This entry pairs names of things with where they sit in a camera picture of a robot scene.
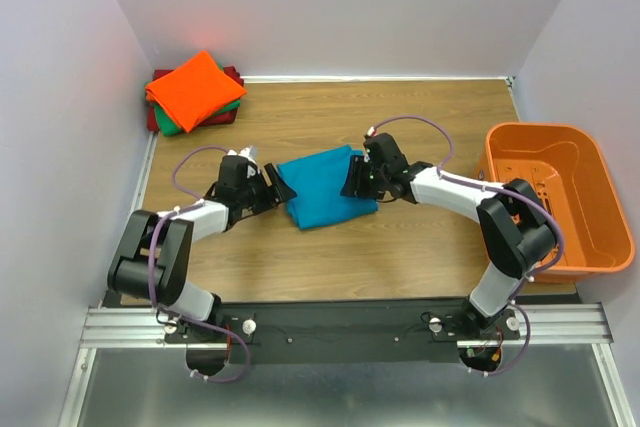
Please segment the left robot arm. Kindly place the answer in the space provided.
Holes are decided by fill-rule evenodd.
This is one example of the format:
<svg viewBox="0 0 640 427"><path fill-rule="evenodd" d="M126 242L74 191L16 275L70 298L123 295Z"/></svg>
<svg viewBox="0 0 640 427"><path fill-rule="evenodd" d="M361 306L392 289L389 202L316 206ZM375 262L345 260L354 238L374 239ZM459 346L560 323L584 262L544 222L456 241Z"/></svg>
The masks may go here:
<svg viewBox="0 0 640 427"><path fill-rule="evenodd" d="M109 268L108 288L149 301L168 333L192 325L205 337L250 342L254 319L222 314L218 295L187 280L191 249L296 197L272 164L258 165L250 148L231 150L221 160L218 179L192 204L130 214Z"/></svg>

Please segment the blue t-shirt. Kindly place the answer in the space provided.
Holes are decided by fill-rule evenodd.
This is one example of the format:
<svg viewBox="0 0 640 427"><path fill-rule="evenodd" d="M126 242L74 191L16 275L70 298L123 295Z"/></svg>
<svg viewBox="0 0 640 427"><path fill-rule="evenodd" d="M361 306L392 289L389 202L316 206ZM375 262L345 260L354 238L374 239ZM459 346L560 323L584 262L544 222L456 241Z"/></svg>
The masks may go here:
<svg viewBox="0 0 640 427"><path fill-rule="evenodd" d="M362 152L349 145L277 165L284 182L296 193L286 211L300 230L327 227L375 213L375 200L340 194L349 163Z"/></svg>

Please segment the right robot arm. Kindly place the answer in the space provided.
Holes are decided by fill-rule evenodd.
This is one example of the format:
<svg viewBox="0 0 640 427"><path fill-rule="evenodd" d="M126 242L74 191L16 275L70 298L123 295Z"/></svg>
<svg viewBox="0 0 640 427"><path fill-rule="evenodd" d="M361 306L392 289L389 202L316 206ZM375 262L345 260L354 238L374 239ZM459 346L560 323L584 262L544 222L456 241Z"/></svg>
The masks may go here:
<svg viewBox="0 0 640 427"><path fill-rule="evenodd" d="M342 196L380 201L390 195L446 209L480 227L489 264L453 315L455 333L475 337L486 331L513 304L524 283L564 253L558 222L527 181L479 181L439 165L410 163L388 133L367 134L363 147L363 153L350 157Z"/></svg>

